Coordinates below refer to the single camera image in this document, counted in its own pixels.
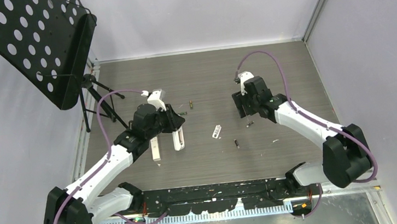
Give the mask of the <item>white battery cover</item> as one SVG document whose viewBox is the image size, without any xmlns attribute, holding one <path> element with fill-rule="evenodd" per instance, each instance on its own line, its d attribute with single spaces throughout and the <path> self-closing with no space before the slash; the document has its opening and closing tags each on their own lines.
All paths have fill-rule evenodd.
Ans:
<svg viewBox="0 0 397 224">
<path fill-rule="evenodd" d="M 221 125 L 216 125 L 216 126 L 215 126 L 214 131 L 213 131 L 213 134 L 212 134 L 212 137 L 213 137 L 213 138 L 215 138 L 215 139 L 218 139 L 218 138 L 219 138 L 219 134 L 220 134 L 220 132 L 221 132 L 221 128 L 222 128 Z"/>
</svg>

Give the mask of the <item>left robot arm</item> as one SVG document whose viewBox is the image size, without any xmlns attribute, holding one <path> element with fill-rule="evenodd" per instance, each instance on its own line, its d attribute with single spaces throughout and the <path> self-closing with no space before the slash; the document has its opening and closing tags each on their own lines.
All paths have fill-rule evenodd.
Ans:
<svg viewBox="0 0 397 224">
<path fill-rule="evenodd" d="M 117 136 L 100 161 L 66 188 L 54 187 L 48 193 L 43 224 L 97 224 L 122 210 L 138 213 L 143 201 L 133 185 L 122 184 L 104 196 L 100 193 L 147 151 L 158 134 L 172 133 L 175 142 L 181 143 L 184 122 L 170 104 L 161 109 L 139 105 L 131 126 Z"/>
</svg>

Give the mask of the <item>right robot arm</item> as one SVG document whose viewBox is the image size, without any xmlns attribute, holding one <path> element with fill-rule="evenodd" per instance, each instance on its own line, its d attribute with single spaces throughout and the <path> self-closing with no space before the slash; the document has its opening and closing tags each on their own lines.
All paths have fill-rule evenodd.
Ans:
<svg viewBox="0 0 397 224">
<path fill-rule="evenodd" d="M 235 78 L 240 90 L 232 94 L 240 117 L 258 114 L 301 134 L 322 151 L 320 162 L 302 162 L 288 171 L 287 191 L 302 195 L 311 184 L 329 181 L 339 188 L 353 182 L 367 182 L 376 176 L 363 131 L 323 120 L 297 105 L 284 94 L 273 95 L 262 77 L 245 72 Z"/>
</svg>

